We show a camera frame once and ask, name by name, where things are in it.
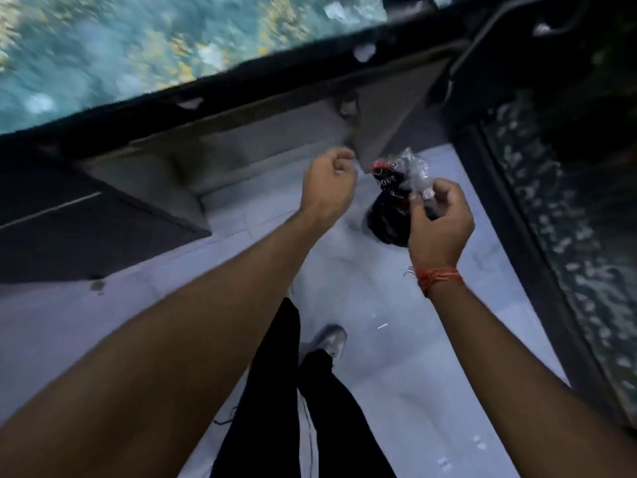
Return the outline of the red thread wristband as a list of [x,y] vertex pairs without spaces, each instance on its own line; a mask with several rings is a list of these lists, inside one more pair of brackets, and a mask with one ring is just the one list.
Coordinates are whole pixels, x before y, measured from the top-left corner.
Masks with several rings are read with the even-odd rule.
[[426,298],[429,298],[431,289],[437,284],[445,281],[458,281],[464,283],[463,277],[456,268],[414,268],[410,267],[404,273],[411,274],[416,278],[417,285]]

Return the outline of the person's left forearm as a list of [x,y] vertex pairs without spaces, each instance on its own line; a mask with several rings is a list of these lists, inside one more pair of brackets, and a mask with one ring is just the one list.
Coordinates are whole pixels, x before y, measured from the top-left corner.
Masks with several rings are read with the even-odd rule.
[[0,428],[0,478],[177,478],[338,219],[300,209],[103,339]]

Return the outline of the grey cabinet panel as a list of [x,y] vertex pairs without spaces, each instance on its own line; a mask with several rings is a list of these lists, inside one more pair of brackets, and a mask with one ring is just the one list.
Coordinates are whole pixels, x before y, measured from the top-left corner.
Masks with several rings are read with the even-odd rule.
[[211,191],[333,146],[350,147],[369,168],[449,62],[449,54],[432,51],[409,56],[243,105],[78,166],[207,230],[200,198]]

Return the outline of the black trousers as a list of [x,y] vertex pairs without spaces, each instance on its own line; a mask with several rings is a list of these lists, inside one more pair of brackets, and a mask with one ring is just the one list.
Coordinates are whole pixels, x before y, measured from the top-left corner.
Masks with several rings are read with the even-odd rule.
[[301,478],[298,394],[317,436],[319,478],[397,478],[353,394],[332,372],[339,354],[320,344],[344,342],[326,326],[299,362],[301,321],[284,297],[250,366],[235,416],[210,478]]

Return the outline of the person's right forearm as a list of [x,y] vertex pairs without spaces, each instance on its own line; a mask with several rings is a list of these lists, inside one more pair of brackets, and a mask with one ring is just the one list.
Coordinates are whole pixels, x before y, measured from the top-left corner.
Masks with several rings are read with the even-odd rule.
[[465,283],[428,298],[521,478],[637,478],[637,442],[580,400]]

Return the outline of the grey shoe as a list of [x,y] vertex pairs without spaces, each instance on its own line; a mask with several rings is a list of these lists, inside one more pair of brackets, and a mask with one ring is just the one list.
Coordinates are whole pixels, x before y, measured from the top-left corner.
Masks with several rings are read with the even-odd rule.
[[324,351],[331,359],[331,367],[339,360],[347,341],[346,330],[338,324],[328,324],[304,347],[301,362],[315,351]]

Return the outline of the dark speckled stone slab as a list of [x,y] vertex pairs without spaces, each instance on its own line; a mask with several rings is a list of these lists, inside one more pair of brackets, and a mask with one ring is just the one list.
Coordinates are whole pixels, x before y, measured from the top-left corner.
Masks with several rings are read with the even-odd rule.
[[452,128],[567,378],[637,430],[637,113],[521,94]]

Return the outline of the person's right hand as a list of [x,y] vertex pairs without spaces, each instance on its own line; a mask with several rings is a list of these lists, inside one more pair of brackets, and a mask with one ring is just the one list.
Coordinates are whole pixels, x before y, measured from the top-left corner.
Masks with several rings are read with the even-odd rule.
[[444,178],[433,180],[434,199],[443,214],[427,217],[424,229],[411,229],[408,251],[414,268],[457,268],[474,231],[474,217],[460,185]]

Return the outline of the person's left hand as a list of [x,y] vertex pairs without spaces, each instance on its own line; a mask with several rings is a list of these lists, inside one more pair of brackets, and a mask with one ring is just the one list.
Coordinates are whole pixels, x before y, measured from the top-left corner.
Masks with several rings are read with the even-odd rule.
[[335,175],[323,154],[315,157],[305,171],[299,211],[332,227],[350,207],[357,180]]

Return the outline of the black plastic bag red label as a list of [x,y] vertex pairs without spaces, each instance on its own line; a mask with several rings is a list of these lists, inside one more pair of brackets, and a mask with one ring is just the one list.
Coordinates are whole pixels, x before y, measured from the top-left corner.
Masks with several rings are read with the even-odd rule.
[[428,163],[411,148],[378,159],[371,174],[380,188],[366,222],[372,234],[382,243],[407,248],[410,238],[410,196],[420,194],[426,201],[426,216],[438,218],[434,188]]

